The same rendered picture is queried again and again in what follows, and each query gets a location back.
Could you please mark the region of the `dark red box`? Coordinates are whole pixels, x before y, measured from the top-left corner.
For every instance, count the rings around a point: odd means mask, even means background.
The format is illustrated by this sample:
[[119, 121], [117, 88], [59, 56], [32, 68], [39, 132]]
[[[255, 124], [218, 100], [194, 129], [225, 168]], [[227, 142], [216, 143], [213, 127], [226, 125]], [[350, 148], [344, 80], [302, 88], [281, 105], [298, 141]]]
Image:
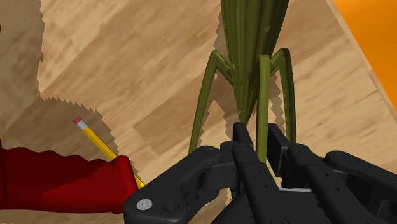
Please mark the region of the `dark red box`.
[[118, 214], [137, 190], [126, 156], [88, 161], [0, 142], [0, 209]]

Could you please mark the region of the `olive green three-legged vase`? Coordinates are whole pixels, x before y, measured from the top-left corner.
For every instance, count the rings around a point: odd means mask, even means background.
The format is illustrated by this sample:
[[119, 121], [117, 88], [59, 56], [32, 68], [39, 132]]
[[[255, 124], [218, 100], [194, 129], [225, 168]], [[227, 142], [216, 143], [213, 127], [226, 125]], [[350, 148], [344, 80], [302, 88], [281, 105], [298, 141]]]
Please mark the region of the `olive green three-legged vase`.
[[233, 86], [237, 114], [247, 124], [256, 116], [256, 153], [267, 159], [268, 89], [270, 77], [281, 77], [286, 137], [296, 142], [295, 88], [290, 51], [275, 49], [289, 0], [221, 0], [221, 15], [228, 57], [210, 53], [193, 121], [189, 152], [197, 147], [200, 130], [216, 72]]

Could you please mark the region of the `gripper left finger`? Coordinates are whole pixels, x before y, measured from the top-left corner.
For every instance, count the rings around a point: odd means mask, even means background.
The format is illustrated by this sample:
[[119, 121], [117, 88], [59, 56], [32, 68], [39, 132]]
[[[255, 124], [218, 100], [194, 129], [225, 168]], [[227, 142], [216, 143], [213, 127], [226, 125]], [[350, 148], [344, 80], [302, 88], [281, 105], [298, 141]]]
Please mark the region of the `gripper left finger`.
[[188, 224], [199, 210], [229, 188], [233, 199], [211, 224], [286, 224], [270, 201], [279, 188], [251, 146], [246, 126], [233, 126], [233, 139], [220, 148], [201, 146], [123, 206], [125, 224]]

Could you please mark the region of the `yellow pencil with eraser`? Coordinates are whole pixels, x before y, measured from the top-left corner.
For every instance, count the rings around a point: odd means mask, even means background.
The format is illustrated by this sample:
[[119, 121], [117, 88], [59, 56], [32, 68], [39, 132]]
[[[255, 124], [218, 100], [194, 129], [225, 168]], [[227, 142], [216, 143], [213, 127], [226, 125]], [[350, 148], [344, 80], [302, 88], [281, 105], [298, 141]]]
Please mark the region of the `yellow pencil with eraser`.
[[98, 149], [110, 160], [114, 160], [117, 155], [98, 137], [98, 135], [85, 123], [79, 116], [73, 120], [73, 123], [93, 142]]

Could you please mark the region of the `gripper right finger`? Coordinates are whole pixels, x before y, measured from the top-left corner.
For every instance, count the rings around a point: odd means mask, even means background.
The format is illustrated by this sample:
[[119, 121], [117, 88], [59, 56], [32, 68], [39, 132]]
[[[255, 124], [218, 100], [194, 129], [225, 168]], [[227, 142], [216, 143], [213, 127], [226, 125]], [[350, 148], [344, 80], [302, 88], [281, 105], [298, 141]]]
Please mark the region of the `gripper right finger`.
[[319, 157], [268, 125], [268, 152], [285, 188], [307, 187], [332, 224], [397, 224], [397, 174], [344, 151]]

